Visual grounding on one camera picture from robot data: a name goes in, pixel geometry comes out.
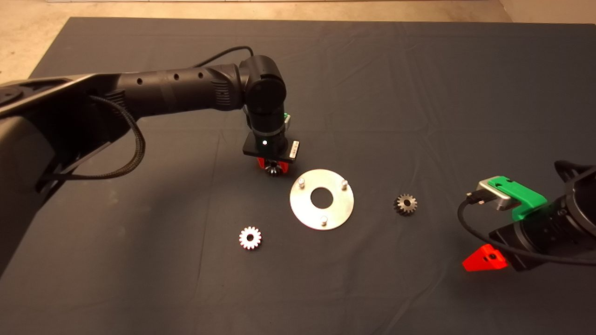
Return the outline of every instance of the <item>silver gear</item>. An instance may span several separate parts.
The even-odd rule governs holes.
[[[272,177],[277,177],[281,174],[281,167],[279,166],[267,166],[265,171]]]
[[[413,196],[402,194],[393,202],[393,208],[400,215],[412,215],[418,209],[418,202]]]
[[[283,173],[281,166],[275,160],[265,160],[265,172],[272,177],[277,177]]]
[[[261,233],[256,227],[246,227],[240,232],[240,245],[246,250],[253,250],[259,246],[261,241]]]

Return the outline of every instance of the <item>black cable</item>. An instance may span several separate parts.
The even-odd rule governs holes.
[[[464,219],[464,209],[469,204],[476,203],[471,201],[469,198],[464,200],[457,209],[457,218],[460,220],[462,227],[467,230],[470,234],[476,236],[477,238],[481,239],[482,241],[491,244],[492,246],[496,247],[497,249],[508,252],[514,255],[522,256],[528,259],[537,260],[540,262],[551,262],[551,263],[559,263],[559,264],[568,264],[568,265],[584,265],[584,266],[596,266],[596,259],[587,259],[587,258],[570,258],[570,257],[558,257],[558,256],[550,256],[544,255],[541,253],[529,252],[526,250],[518,249],[510,247],[504,243],[497,242],[487,235],[482,234],[481,232],[475,230],[474,228],[470,227],[468,223],[466,223]]]
[[[242,50],[242,49],[248,50],[250,52],[250,56],[251,57],[254,56],[253,49],[251,47],[247,46],[247,45],[233,46],[232,48],[223,50],[222,52],[220,52],[220,53],[218,53],[216,55],[213,55],[213,56],[207,58],[206,60],[202,61],[201,63],[195,64],[195,65],[193,65],[191,67],[205,66],[206,64],[209,64],[209,63],[213,62],[214,60],[218,59],[219,57],[221,57],[223,55],[227,55],[230,52],[233,52],[233,51],[236,51],[236,50]]]
[[[105,99],[105,98],[95,97],[93,95],[90,95],[89,98],[95,102],[102,103],[104,105],[110,106],[111,108],[114,108],[120,115],[122,115],[122,117],[126,120],[126,123],[128,123],[128,125],[131,127],[132,132],[135,134],[135,143],[136,143],[135,155],[130,160],[130,162],[128,162],[127,164],[122,166],[120,169],[109,172],[109,173],[104,173],[102,175],[86,176],[86,175],[69,175],[69,174],[65,174],[65,173],[50,173],[50,174],[46,174],[46,175],[42,176],[43,180],[66,181],[66,180],[99,180],[99,179],[117,178],[117,177],[121,177],[123,175],[126,175],[126,174],[132,172],[134,169],[136,169],[137,166],[139,166],[139,164],[141,163],[141,160],[143,160],[143,157],[145,156],[145,138],[143,137],[143,134],[141,133],[139,126],[136,125],[135,119],[132,117],[132,115],[130,113],[128,113],[126,108],[124,108],[121,105],[118,105],[117,103],[115,103],[113,101]]]
[[[594,168],[594,165],[579,165],[566,160],[558,160],[555,162],[555,170],[564,182],[568,182],[592,168]]]

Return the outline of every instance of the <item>concrete floor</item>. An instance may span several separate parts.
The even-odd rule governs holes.
[[[358,2],[86,2],[0,0],[0,83],[27,78],[72,16],[240,20],[510,22],[498,0]]]

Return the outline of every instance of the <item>metal plate with hole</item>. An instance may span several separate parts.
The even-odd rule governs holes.
[[[333,196],[331,206],[318,208],[311,201],[317,188],[326,188]],[[341,226],[352,214],[354,194],[347,180],[337,173],[324,169],[303,173],[290,190],[290,206],[294,215],[307,227],[331,230]]]

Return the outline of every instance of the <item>center hole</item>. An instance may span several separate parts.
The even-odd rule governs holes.
[[[316,188],[311,193],[312,204],[320,209],[325,209],[333,203],[333,195],[326,188]]]

